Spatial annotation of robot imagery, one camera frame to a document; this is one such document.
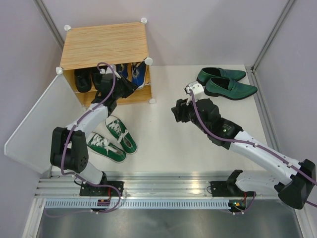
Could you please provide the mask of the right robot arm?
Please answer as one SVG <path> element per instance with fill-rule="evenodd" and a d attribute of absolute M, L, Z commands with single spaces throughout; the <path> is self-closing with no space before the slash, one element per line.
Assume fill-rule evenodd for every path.
<path fill-rule="evenodd" d="M 218 106 L 210 99 L 195 102 L 179 99 L 171 111 L 177 122 L 192 122 L 213 144 L 243 155 L 271 173 L 272 178 L 252 181 L 243 171 L 234 171 L 234 177 L 226 183 L 230 195 L 237 196 L 242 191 L 259 192 L 261 187 L 267 186 L 292 208 L 301 210 L 308 202 L 317 184 L 314 162 L 289 158 L 255 140 L 241 126 L 221 117 Z"/>

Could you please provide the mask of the green sneaker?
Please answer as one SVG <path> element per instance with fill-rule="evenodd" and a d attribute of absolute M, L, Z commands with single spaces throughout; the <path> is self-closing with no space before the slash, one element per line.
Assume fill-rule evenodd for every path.
<path fill-rule="evenodd" d="M 95 154 L 106 157 L 113 162 L 122 163 L 126 159 L 126 153 L 122 149 L 98 133 L 92 132 L 88 136 L 87 146 Z"/>
<path fill-rule="evenodd" d="M 137 144 L 121 119 L 109 116 L 105 120 L 105 126 L 127 154 L 131 155 L 137 151 Z"/>

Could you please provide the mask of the blue sneaker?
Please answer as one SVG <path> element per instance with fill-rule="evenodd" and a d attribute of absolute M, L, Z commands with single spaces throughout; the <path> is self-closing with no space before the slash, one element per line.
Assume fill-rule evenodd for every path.
<path fill-rule="evenodd" d="M 132 63 L 132 83 L 141 89 L 145 86 L 147 65 L 142 62 Z"/>
<path fill-rule="evenodd" d="M 129 79 L 130 66 L 128 63 L 117 64 L 116 70 L 121 77 Z"/>

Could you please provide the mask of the black patent shoe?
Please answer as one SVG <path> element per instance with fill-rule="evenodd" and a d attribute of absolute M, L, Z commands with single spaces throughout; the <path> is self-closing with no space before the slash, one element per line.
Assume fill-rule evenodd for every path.
<path fill-rule="evenodd" d="M 101 74 L 97 67 L 92 68 L 91 80 L 96 90 L 106 91 L 108 89 L 108 79 L 105 74 Z"/>
<path fill-rule="evenodd" d="M 89 69 L 76 69 L 74 70 L 75 86 L 78 92 L 86 93 L 92 88 L 91 71 Z"/>

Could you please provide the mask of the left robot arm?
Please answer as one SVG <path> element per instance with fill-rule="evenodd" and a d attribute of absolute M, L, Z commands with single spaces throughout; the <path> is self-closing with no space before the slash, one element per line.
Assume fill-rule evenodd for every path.
<path fill-rule="evenodd" d="M 121 196 L 121 190 L 109 185 L 105 172 L 89 162 L 87 138 L 117 106 L 117 100 L 127 98 L 137 86 L 113 73 L 102 76 L 101 86 L 88 109 L 67 127 L 53 130 L 50 163 L 61 169 L 63 175 L 72 175 L 88 185 L 97 196 L 103 196 L 110 188 Z"/>

